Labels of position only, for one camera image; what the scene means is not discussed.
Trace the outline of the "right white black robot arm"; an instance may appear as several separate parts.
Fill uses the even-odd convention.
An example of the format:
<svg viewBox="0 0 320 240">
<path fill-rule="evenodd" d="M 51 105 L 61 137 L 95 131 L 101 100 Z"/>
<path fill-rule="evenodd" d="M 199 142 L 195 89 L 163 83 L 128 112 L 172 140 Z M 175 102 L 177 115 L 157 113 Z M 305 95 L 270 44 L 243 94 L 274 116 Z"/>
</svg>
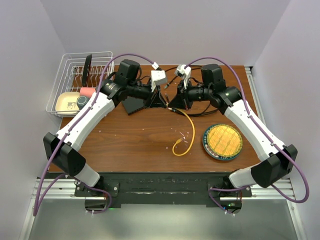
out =
<svg viewBox="0 0 320 240">
<path fill-rule="evenodd" d="M 250 108 L 248 102 L 235 86 L 228 87 L 222 68 L 217 64 L 207 64 L 201 68 L 202 83 L 193 86 L 189 78 L 191 68 L 180 64 L 175 74 L 182 78 L 175 97 L 168 106 L 188 110 L 193 102 L 209 101 L 220 113 L 231 120 L 249 141 L 260 162 L 232 172 L 223 183 L 223 192 L 235 196 L 241 187 L 257 184 L 267 188 L 289 174 L 298 151 L 285 145 L 274 136 Z"/>
</svg>

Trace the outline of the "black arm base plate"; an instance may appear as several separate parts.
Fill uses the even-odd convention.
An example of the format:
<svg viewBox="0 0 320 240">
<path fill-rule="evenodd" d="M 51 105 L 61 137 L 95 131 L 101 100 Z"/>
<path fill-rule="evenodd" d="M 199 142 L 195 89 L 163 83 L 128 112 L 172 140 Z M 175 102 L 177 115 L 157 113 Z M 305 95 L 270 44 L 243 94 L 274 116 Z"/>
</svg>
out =
<svg viewBox="0 0 320 240">
<path fill-rule="evenodd" d="M 205 205 L 216 202 L 237 213 L 242 199 L 252 196 L 250 187 L 227 192 L 226 172 L 102 172 L 101 186 L 111 196 L 91 190 L 75 181 L 75 196 L 84 197 L 85 208 L 102 210 L 110 204 L 121 208 L 126 204 L 143 205 Z"/>
</svg>

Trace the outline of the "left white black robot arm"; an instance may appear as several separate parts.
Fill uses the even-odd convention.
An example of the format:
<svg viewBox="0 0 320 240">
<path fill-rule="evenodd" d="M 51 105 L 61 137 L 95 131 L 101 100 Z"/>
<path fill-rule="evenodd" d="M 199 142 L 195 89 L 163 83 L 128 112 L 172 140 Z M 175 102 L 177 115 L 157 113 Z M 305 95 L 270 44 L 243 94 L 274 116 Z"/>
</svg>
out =
<svg viewBox="0 0 320 240">
<path fill-rule="evenodd" d="M 156 63 L 152 67 L 150 82 L 142 84 L 137 79 L 140 64 L 129 59 L 121 61 L 118 70 L 102 80 L 87 104 L 64 128 L 43 138 L 48 162 L 86 184 L 85 189 L 92 196 L 103 192 L 103 180 L 79 149 L 96 125 L 127 97 L 143 100 L 147 108 L 166 108 L 160 93 L 160 86 L 167 82 L 166 73 Z"/>
</svg>

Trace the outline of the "black network switch box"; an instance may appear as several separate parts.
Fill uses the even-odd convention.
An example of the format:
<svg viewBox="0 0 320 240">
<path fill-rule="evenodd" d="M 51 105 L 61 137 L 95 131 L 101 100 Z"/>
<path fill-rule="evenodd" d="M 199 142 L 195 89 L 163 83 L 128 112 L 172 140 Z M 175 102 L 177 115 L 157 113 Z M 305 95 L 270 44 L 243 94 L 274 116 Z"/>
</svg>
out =
<svg viewBox="0 0 320 240">
<path fill-rule="evenodd" d="M 146 108 L 144 101 L 139 98 L 128 97 L 121 103 L 129 116 Z"/>
</svg>

